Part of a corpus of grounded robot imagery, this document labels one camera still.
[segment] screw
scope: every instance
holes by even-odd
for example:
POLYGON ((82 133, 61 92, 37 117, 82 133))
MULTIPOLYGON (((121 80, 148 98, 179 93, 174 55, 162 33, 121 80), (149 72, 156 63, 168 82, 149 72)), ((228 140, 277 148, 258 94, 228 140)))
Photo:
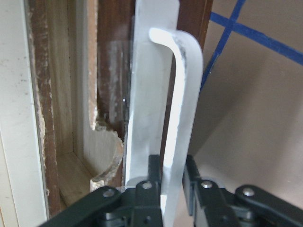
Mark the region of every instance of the screw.
POLYGON ((204 188, 211 188, 213 186, 213 183, 210 181, 202 181, 201 186, 204 188))
POLYGON ((152 184, 148 181, 142 184, 142 188, 144 189, 150 189, 152 187, 152 184))
POLYGON ((103 197, 108 198, 112 197, 115 194, 115 191, 112 189, 108 189, 107 191, 103 192, 103 197))
POLYGON ((244 188, 243 194, 246 196, 253 196, 255 194, 255 192, 251 188, 244 188))

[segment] white wall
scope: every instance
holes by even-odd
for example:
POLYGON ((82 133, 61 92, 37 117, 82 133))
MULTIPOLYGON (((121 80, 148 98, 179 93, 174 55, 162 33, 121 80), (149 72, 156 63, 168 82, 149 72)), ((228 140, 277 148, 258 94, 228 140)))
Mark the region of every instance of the white wall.
POLYGON ((46 205, 23 0, 0 1, 0 31, 0 208, 5 227, 33 227, 46 205))

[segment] wall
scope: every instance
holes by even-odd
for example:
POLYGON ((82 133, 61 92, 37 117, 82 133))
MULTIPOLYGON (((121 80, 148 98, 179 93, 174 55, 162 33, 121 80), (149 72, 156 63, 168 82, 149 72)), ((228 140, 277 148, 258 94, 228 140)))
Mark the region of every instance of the wall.
MULTIPOLYGON (((212 11, 229 19, 240 1, 214 0, 212 11)), ((303 209, 303 2, 242 2, 236 22, 297 58, 231 31, 201 91, 189 152, 231 192, 255 184, 303 209)), ((225 29, 214 21, 205 68, 225 29)), ((175 226, 190 221, 182 208, 175 226)))

